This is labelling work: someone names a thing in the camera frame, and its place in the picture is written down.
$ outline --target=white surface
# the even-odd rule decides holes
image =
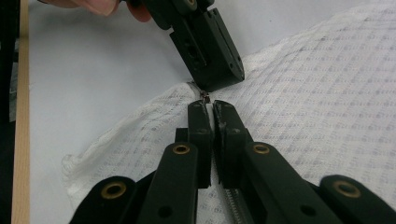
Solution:
[[[247,55],[361,2],[218,0],[216,7]],[[167,32],[134,21],[125,6],[100,18],[32,1],[31,223],[67,223],[73,215],[64,155],[84,151],[147,100],[190,79]]]

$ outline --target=white mesh fabric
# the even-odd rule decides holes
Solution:
[[[211,99],[234,104],[253,139],[275,146],[304,179],[347,175],[396,208],[395,20],[394,1],[334,16],[245,57],[247,79]],[[189,85],[177,85],[82,155],[65,157],[73,205],[106,177],[138,180],[155,170],[196,99]],[[216,186],[199,197],[198,223],[228,222]]]

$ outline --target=finger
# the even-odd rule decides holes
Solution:
[[[149,14],[149,11],[145,5],[140,4],[139,6],[133,7],[129,1],[126,3],[126,5],[128,6],[128,9],[132,15],[134,15],[138,21],[146,22],[151,19],[151,15]]]
[[[78,5],[71,0],[39,0],[42,3],[51,4],[56,7],[66,7],[66,8],[73,8],[78,7]]]
[[[113,13],[119,4],[119,0],[73,0],[73,2],[90,12],[104,16]]]

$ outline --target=black clamp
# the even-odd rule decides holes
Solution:
[[[215,91],[245,79],[241,57],[214,8],[214,0],[141,0],[157,25],[170,34],[194,82]]]
[[[71,223],[195,223],[197,190],[210,185],[212,151],[219,180],[242,223],[396,223],[396,212],[358,181],[324,177],[317,187],[303,180],[281,154],[254,142],[233,105],[189,105],[189,128],[177,129],[156,172],[135,183],[113,176],[98,183]]]

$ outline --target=wooden strip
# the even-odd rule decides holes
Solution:
[[[29,14],[28,0],[21,0],[20,54],[14,154],[14,184],[11,223],[30,222],[30,132],[29,132]]]

